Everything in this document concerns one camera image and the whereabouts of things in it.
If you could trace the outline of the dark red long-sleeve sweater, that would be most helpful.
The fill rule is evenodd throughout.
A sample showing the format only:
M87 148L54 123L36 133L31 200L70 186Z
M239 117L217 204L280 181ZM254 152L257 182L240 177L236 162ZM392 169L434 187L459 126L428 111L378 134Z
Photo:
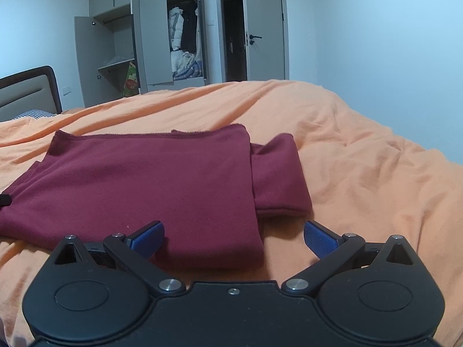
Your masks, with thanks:
M259 222L306 217L312 201L293 136L254 144L242 125L208 132L74 136L1 197L1 235L53 249L159 221L137 249L165 267L246 269L264 261Z

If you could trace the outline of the brown padded headboard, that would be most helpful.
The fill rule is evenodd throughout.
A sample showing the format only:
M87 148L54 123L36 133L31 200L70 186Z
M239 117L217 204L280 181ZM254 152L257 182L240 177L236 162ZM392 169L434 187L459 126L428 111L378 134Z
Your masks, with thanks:
M36 67L1 79L1 122L15 117L59 115L63 111L51 66Z

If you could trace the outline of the pile of folded bedding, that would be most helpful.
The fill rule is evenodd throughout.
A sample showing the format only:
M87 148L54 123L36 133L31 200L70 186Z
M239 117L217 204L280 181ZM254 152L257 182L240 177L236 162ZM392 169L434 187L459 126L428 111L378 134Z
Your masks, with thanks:
M174 81L203 76L203 62L197 55L177 50L170 53L170 58Z

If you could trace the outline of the grey wardrobe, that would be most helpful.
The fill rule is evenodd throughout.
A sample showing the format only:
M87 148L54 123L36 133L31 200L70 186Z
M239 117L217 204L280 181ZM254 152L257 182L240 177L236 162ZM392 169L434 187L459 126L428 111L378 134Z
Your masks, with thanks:
M196 53L203 76L174 81L169 11L197 3ZM203 0L89 0L88 16L77 16L75 47L83 104L124 97L129 62L137 66L139 93L179 90L208 83Z

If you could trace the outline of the grey room door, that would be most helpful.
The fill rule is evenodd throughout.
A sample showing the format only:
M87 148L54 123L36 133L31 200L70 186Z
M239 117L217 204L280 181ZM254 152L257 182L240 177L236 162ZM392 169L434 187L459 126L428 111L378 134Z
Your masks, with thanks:
M243 9L247 79L286 79L286 0L243 0Z

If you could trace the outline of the white hanging jacket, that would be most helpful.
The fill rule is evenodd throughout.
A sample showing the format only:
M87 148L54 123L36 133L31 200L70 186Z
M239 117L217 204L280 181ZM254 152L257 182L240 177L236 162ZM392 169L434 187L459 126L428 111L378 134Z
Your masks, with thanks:
M183 10L179 7L174 7L169 11L169 35L172 51L177 51L181 48L184 26L184 18L182 14Z

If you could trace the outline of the checkered pillow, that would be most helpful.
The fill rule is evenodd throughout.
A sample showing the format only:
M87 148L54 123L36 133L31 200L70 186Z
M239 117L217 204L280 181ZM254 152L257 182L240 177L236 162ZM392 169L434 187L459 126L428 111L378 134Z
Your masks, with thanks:
M16 117L14 117L14 119L19 119L23 117L31 117L34 119L39 119L41 117L54 117L54 116L56 116L56 114L48 112L48 111L44 111L44 110L29 110L29 111L21 113L20 115L17 115Z

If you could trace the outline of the orange bed sheet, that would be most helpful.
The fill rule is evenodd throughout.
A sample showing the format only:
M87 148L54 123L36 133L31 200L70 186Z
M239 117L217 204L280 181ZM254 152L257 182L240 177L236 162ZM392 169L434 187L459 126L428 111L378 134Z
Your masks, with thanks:
M462 166L352 110L339 96L296 81L229 82L157 91L1 124L1 186L41 160L53 133L206 131L238 123L255 143L293 135L317 222L382 242L401 234L445 298L436 332L462 344Z

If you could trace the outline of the colourful bag in wardrobe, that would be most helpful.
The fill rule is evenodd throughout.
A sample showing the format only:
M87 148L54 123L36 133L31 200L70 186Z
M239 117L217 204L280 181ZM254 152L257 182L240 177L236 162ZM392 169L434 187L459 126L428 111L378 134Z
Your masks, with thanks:
M126 78L123 84L122 95L124 97L135 96L139 93L137 66L133 61L129 62Z

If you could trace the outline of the dark hanging clothes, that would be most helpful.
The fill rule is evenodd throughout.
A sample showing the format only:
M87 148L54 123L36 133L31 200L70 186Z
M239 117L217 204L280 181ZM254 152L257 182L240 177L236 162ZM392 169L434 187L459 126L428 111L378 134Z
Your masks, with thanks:
M189 53L196 53L197 3L189 2L183 9L184 18L181 48Z

